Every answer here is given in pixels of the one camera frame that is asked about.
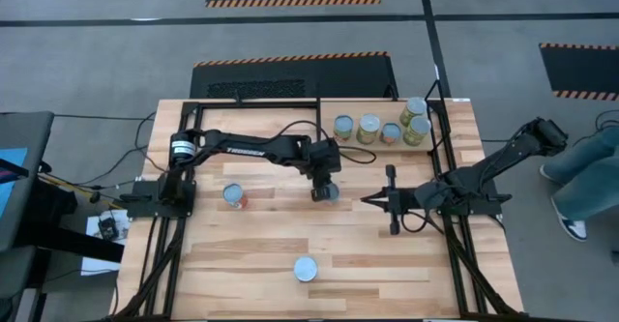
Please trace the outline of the green strawberry can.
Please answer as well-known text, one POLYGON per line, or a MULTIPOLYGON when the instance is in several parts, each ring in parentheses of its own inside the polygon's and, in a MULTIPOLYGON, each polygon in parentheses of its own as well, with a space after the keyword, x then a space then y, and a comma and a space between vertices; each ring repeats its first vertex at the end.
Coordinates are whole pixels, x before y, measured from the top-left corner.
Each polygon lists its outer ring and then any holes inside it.
POLYGON ((334 121, 334 137, 342 142, 348 141, 352 135, 354 120, 348 115, 339 115, 334 121))

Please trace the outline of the white paper sheet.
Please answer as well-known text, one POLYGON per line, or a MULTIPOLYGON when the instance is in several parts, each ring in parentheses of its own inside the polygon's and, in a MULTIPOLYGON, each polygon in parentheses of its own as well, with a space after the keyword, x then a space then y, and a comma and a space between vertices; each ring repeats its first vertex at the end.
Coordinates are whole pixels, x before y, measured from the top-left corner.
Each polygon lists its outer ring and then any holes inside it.
MULTIPOLYGON (((86 234, 101 239, 103 236, 99 228, 99 222, 103 220, 114 220, 118 236, 112 242, 124 246, 130 229, 129 218, 126 210, 103 211, 99 216, 89 217, 86 223, 86 234)), ((95 258, 84 257, 81 262, 81 275, 93 276, 107 272, 117 272, 120 264, 104 261, 95 258)))

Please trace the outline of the grey monitor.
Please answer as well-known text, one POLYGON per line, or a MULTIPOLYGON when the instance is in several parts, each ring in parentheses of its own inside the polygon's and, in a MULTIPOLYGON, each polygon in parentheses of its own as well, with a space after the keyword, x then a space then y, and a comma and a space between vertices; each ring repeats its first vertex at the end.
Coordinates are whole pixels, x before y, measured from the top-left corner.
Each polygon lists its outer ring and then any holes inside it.
POLYGON ((0 252, 14 245, 50 135, 49 111, 0 114, 0 160, 28 171, 28 177, 0 185, 0 252))

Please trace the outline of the person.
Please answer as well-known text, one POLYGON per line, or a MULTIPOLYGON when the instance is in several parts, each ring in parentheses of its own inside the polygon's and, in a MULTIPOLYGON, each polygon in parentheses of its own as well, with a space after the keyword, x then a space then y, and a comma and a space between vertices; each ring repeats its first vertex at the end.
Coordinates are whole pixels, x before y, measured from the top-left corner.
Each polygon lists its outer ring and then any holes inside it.
POLYGON ((559 189, 550 197, 568 235, 587 239, 586 221, 619 206, 619 126, 599 130, 540 167, 559 189))

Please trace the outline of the green pears can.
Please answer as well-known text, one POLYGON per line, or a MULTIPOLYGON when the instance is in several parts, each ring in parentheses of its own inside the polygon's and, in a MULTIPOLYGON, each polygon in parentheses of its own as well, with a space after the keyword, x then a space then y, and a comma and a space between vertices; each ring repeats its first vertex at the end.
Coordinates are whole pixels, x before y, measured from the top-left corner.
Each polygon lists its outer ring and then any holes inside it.
POLYGON ((409 146, 419 146, 431 130, 431 122, 426 117, 413 117, 403 134, 403 141, 409 146))
POLYGON ((411 120, 418 116, 423 116, 427 113, 427 102, 421 97, 409 98, 404 109, 399 115, 400 123, 407 127, 411 120))

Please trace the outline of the mixed fruit can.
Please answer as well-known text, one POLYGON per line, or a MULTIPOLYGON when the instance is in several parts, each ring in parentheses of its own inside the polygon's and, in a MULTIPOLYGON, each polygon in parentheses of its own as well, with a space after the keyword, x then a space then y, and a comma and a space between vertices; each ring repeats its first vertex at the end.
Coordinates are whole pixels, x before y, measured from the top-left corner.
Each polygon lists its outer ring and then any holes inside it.
POLYGON ((222 191, 223 200, 234 209, 243 209, 247 205, 247 198, 239 184, 228 184, 222 191))

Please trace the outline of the small teal orange can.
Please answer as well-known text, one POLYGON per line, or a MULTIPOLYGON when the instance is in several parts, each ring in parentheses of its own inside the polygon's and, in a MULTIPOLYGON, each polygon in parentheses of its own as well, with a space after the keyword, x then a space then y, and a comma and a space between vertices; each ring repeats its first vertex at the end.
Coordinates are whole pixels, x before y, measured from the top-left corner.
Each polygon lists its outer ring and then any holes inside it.
POLYGON ((396 123, 386 123, 380 133, 380 141, 386 145, 394 145, 398 142, 401 129, 396 123))

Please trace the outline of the small black device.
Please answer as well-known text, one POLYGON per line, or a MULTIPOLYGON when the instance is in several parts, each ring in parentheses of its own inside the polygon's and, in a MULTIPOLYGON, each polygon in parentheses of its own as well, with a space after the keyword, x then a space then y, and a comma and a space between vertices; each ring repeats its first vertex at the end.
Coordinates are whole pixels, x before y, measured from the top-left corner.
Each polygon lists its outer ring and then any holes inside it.
POLYGON ((99 220, 98 227, 102 238, 106 241, 115 241, 119 237, 119 231, 114 218, 99 220))

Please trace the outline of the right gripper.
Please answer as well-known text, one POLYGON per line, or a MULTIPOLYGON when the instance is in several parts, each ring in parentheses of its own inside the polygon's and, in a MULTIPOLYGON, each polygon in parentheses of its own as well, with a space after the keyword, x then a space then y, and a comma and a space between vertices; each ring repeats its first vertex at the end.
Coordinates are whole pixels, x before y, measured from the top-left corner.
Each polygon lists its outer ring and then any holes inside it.
POLYGON ((396 186, 396 168, 392 164, 386 166, 386 176, 388 180, 386 191, 381 190, 371 195, 363 196, 362 202, 376 206, 382 210, 387 210, 391 219, 390 234, 398 235, 401 226, 410 233, 421 232, 428 224, 438 228, 438 225, 429 215, 430 201, 438 193, 438 183, 427 182, 417 188, 398 188, 396 186), (372 200, 384 198, 386 196, 388 201, 372 200), (412 210, 424 211, 424 214, 420 216, 423 220, 422 225, 415 230, 408 228, 403 220, 412 210))

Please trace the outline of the black monitor stand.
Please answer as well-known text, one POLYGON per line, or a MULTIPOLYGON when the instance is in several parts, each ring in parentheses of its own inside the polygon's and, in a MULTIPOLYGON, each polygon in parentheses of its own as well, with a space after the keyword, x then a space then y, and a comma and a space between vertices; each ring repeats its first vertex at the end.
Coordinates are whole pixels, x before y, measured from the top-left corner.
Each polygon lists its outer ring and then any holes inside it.
POLYGON ((36 178, 0 186, 0 322, 15 318, 16 299, 25 289, 43 285, 53 251, 120 261, 121 245, 60 225, 76 206, 73 192, 36 178))

